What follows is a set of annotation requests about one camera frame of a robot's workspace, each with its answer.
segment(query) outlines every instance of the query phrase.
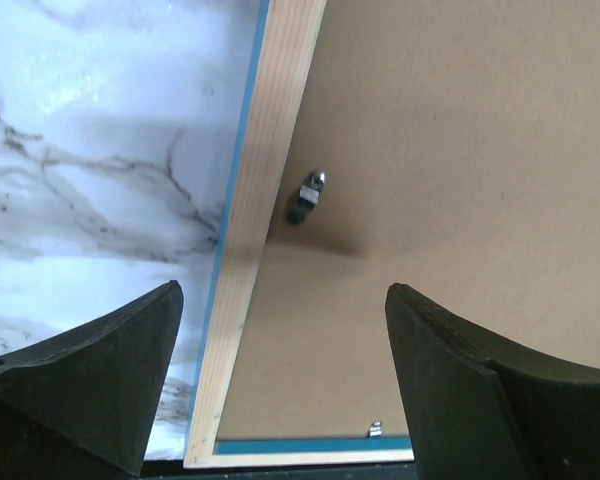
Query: wooden frame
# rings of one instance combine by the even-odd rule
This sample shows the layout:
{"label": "wooden frame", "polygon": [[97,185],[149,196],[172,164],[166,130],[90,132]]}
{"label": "wooden frame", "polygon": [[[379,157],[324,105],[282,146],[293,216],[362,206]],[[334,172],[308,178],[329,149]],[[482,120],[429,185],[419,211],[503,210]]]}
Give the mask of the wooden frame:
{"label": "wooden frame", "polygon": [[326,0],[270,0],[185,468],[412,460],[411,451],[215,455],[220,417]]}

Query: wooden strip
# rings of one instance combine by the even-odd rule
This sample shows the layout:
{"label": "wooden strip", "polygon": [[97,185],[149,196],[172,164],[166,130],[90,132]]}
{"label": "wooden strip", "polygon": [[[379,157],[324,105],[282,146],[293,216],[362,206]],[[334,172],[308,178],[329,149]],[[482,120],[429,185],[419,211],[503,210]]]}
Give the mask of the wooden strip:
{"label": "wooden strip", "polygon": [[221,465],[213,456],[215,438],[325,4],[269,4],[185,468]]}
{"label": "wooden strip", "polygon": [[337,465],[345,463],[412,462],[413,450],[356,452],[277,453],[262,455],[213,455],[194,467],[274,467],[284,465]]}

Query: white marble surface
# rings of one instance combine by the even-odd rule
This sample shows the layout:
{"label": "white marble surface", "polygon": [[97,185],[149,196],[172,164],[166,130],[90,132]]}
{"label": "white marble surface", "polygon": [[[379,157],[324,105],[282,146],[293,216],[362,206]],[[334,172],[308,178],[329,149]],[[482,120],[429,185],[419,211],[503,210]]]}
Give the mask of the white marble surface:
{"label": "white marble surface", "polygon": [[0,2],[0,354],[177,279],[182,458],[258,0]]}

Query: metal clip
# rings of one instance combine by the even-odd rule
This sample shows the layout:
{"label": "metal clip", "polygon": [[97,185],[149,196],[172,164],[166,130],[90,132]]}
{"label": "metal clip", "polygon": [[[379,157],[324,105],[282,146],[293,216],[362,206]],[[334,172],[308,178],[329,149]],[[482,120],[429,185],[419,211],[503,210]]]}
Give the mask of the metal clip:
{"label": "metal clip", "polygon": [[369,438],[379,437],[382,435],[382,422],[380,420],[376,420],[369,427]]}
{"label": "metal clip", "polygon": [[313,172],[305,178],[287,207],[287,221],[291,225],[300,225],[307,219],[318,204],[326,182],[327,175],[320,171]]}

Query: brown fiberboard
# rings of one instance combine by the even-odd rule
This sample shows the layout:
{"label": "brown fiberboard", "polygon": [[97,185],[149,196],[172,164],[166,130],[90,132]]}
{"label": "brown fiberboard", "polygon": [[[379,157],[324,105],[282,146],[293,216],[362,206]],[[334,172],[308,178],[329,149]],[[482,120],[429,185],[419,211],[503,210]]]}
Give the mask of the brown fiberboard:
{"label": "brown fiberboard", "polygon": [[600,367],[600,1],[328,2],[220,438],[404,432],[393,282]]}

